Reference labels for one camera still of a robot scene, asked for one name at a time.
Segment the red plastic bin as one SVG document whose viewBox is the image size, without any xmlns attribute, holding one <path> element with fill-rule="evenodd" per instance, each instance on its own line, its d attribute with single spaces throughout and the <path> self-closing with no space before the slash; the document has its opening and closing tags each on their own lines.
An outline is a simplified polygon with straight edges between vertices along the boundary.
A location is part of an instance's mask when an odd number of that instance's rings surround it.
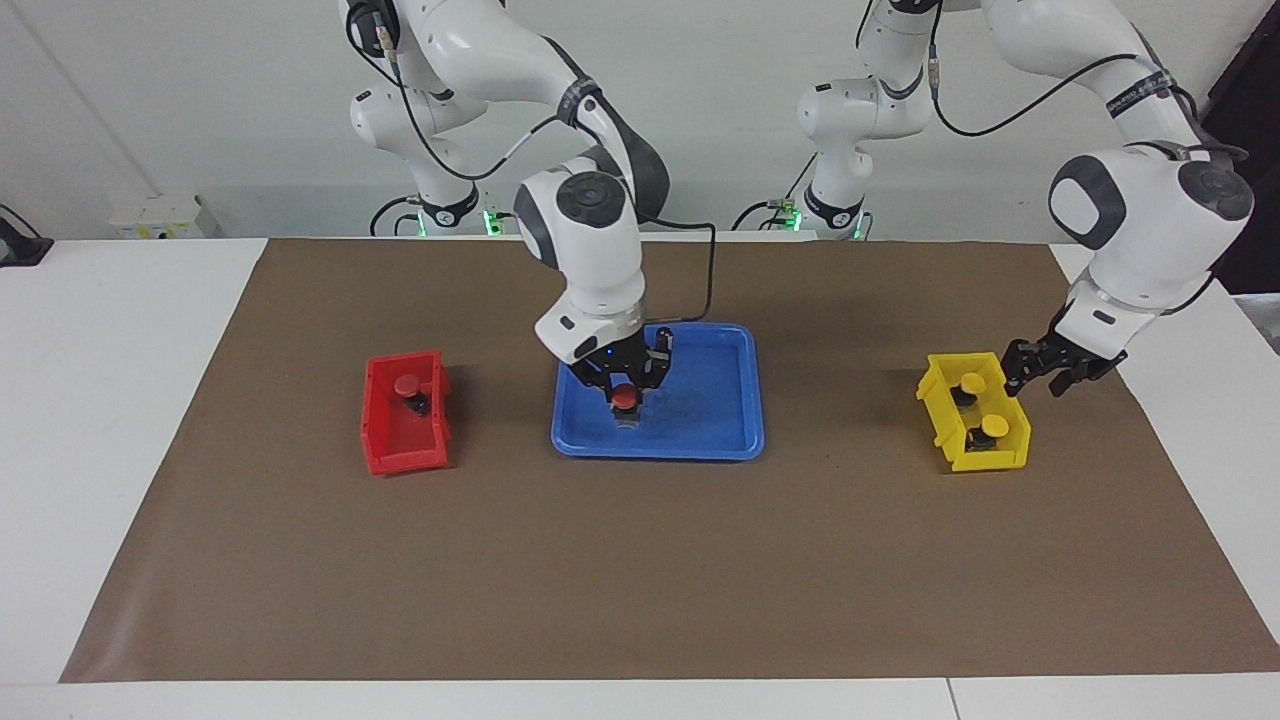
<svg viewBox="0 0 1280 720">
<path fill-rule="evenodd" d="M 430 393 L 431 411 L 426 416 L 416 416 L 396 397 L 393 383 L 403 374 L 417 375 L 422 389 Z M 448 466 L 449 395 L 451 378 L 438 350 L 370 359 L 360 421 L 369 471 L 375 477 L 393 477 Z"/>
</svg>

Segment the yellow plastic bin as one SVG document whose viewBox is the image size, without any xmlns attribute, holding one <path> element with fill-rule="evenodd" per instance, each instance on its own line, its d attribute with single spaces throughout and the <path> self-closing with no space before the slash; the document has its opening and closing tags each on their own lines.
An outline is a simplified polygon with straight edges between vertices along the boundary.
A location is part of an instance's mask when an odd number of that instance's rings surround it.
<svg viewBox="0 0 1280 720">
<path fill-rule="evenodd" d="M 961 374 L 982 374 L 988 389 L 975 407 L 959 411 L 950 396 L 950 388 Z M 1030 452 L 1032 427 L 1028 415 L 1015 397 L 1005 393 L 1005 374 L 995 354 L 931 354 L 915 397 L 929 418 L 933 443 L 952 471 L 1004 471 L 1021 469 Z M 996 451 L 965 451 L 966 432 L 986 414 L 997 414 L 1009 420 L 1011 430 L 998 442 Z"/>
</svg>

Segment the black equipment stand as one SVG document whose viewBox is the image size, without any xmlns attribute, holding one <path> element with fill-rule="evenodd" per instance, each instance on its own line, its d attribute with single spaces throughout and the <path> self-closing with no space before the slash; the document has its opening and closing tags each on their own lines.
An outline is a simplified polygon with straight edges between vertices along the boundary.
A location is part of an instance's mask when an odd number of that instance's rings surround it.
<svg viewBox="0 0 1280 720">
<path fill-rule="evenodd" d="M 1280 293 L 1280 24 L 1258 28 L 1235 55 L 1210 90 L 1203 127 L 1249 154 L 1236 173 L 1254 192 L 1219 279 L 1233 295 Z"/>
</svg>

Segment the black clamp mount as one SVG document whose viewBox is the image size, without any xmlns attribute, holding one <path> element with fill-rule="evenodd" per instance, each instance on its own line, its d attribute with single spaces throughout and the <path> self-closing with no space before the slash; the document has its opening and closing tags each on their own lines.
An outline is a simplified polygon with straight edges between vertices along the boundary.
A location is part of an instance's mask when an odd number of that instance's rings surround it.
<svg viewBox="0 0 1280 720">
<path fill-rule="evenodd" d="M 0 202 L 0 268 L 37 266 L 55 243 L 18 211 Z"/>
</svg>

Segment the white wall socket box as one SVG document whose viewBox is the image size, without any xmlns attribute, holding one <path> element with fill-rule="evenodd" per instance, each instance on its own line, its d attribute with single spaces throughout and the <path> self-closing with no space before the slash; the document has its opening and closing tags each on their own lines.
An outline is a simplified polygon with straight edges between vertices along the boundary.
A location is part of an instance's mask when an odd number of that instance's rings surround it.
<svg viewBox="0 0 1280 720">
<path fill-rule="evenodd" d="M 198 196 L 160 195 L 118 204 L 108 218 L 123 240 L 206 240 L 218 224 Z"/>
</svg>

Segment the grey metal object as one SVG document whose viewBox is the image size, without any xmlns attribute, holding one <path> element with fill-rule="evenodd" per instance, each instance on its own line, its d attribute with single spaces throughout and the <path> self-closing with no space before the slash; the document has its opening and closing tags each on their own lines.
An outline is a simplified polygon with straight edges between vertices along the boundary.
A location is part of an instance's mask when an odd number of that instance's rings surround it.
<svg viewBox="0 0 1280 720">
<path fill-rule="evenodd" d="M 1271 350 L 1280 356 L 1280 292 L 1239 293 L 1231 297 Z"/>
</svg>

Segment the blue plastic tray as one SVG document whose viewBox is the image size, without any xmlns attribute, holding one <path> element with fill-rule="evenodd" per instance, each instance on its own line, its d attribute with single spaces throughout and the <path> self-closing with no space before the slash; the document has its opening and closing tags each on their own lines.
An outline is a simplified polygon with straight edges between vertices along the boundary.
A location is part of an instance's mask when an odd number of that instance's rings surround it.
<svg viewBox="0 0 1280 720">
<path fill-rule="evenodd" d="M 672 366 L 621 424 L 600 389 L 559 366 L 552 443 L 571 457 L 748 461 L 765 446 L 756 345 L 732 323 L 677 323 Z"/>
</svg>

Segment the brown table mat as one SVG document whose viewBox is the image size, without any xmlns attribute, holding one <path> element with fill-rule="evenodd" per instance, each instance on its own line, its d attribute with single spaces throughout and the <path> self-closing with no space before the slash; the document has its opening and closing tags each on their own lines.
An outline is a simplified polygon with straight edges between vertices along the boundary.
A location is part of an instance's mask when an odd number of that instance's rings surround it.
<svg viewBox="0 0 1280 720">
<path fill-rule="evenodd" d="M 63 680 L 1280 670 L 1117 375 L 1025 391 L 1024 469 L 946 470 L 925 357 L 1043 329 L 1046 246 L 724 246 L 750 462 L 558 454 L 532 323 L 562 287 L 518 242 L 269 242 Z M 366 365 L 428 350 L 451 464 L 375 477 Z"/>
</svg>

